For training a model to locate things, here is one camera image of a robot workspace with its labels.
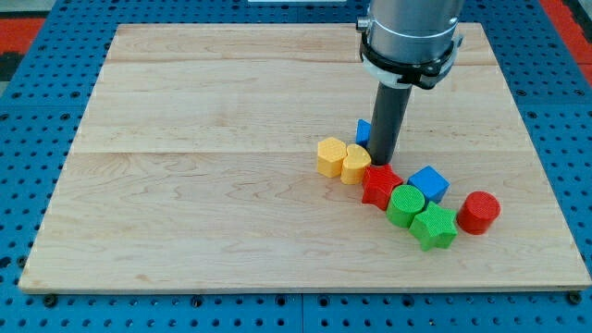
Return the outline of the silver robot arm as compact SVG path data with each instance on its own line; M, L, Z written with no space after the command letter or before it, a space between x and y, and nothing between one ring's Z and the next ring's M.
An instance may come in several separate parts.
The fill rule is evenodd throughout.
M463 41L462 8L463 0L371 0L356 22L364 69L392 89L434 88Z

